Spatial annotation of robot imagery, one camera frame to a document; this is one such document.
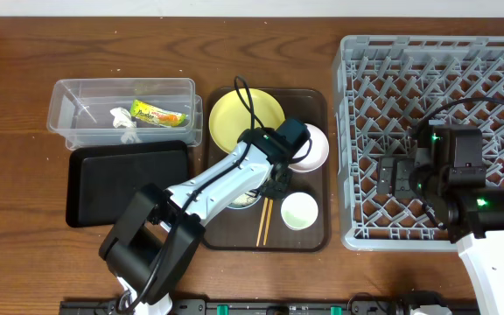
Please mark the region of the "cooked rice pile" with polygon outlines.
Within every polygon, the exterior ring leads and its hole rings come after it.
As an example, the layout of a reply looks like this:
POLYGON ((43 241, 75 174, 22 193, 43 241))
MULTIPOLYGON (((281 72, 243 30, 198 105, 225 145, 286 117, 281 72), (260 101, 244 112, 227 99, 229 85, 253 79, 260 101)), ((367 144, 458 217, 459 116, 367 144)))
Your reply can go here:
POLYGON ((244 208, 253 205, 258 199, 258 196, 252 192, 246 192, 231 202, 228 207, 244 208))

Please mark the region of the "white paper cup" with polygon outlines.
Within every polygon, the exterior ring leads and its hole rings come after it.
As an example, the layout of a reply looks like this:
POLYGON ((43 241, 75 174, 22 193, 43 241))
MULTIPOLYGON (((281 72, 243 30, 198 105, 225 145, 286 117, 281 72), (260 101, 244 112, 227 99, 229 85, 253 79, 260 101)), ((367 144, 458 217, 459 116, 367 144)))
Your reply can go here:
POLYGON ((281 204, 281 216, 284 225, 294 231, 309 228, 318 218, 317 201, 308 193, 294 192, 281 204))

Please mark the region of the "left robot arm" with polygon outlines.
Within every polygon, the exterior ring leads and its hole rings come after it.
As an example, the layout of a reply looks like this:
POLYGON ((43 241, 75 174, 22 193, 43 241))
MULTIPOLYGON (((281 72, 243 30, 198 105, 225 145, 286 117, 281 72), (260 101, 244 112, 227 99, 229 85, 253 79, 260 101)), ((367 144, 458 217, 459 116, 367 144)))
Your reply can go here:
POLYGON ((277 129, 250 128, 235 149, 199 176, 165 190, 137 191, 99 248, 121 282, 119 314, 157 314, 158 302, 185 274, 207 224, 244 193, 277 180, 309 141, 306 125, 286 119, 277 129))

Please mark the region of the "pink round bowl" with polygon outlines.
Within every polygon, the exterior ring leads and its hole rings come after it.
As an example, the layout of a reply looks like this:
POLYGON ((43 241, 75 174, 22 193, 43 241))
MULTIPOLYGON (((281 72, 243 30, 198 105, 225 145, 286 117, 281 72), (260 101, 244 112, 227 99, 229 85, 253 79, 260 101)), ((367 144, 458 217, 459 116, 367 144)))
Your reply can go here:
POLYGON ((295 158, 305 156, 300 162, 290 164, 289 168, 294 172, 307 173, 317 170, 327 160, 329 155, 329 142, 326 134, 318 127, 307 123, 306 127, 310 132, 310 142, 307 141, 297 152, 295 158))

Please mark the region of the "white tissue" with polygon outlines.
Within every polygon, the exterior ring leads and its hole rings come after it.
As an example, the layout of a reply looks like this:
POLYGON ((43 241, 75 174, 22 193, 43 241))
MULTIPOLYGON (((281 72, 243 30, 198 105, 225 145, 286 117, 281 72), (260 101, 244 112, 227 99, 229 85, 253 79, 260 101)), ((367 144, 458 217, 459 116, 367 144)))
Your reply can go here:
POLYGON ((123 144, 140 144, 142 140, 137 135, 137 123, 132 120, 130 112, 125 108, 112 108, 110 114, 114 117, 113 127, 123 130, 120 139, 123 144))

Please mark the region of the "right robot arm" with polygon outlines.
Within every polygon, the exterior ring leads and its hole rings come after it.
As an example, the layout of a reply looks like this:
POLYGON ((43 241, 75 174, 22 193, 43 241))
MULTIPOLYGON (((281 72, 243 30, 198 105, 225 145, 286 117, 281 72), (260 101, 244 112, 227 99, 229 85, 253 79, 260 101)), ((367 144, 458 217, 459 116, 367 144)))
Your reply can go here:
POLYGON ((455 244, 480 313, 504 314, 504 188, 486 183, 481 131, 431 125, 413 137, 413 157, 380 158, 377 192, 420 200, 455 244))

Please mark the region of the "green snack wrapper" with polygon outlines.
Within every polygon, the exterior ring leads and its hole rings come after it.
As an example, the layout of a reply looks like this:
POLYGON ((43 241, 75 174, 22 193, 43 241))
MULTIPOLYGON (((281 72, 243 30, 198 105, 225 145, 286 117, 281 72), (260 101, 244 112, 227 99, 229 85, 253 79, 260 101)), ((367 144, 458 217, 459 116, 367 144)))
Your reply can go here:
POLYGON ((145 123, 167 128, 178 127, 186 120, 186 114, 155 107, 144 101, 134 100, 130 115, 145 123))

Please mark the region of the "light blue bowl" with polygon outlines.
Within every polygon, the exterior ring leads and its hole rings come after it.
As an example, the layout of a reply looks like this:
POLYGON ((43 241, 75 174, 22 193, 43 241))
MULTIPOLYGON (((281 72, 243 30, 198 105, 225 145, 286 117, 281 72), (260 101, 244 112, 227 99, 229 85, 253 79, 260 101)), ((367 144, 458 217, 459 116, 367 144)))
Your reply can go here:
POLYGON ((260 199, 260 194, 257 191, 248 191, 240 195, 232 201, 227 208, 234 210, 242 210, 253 206, 260 199))

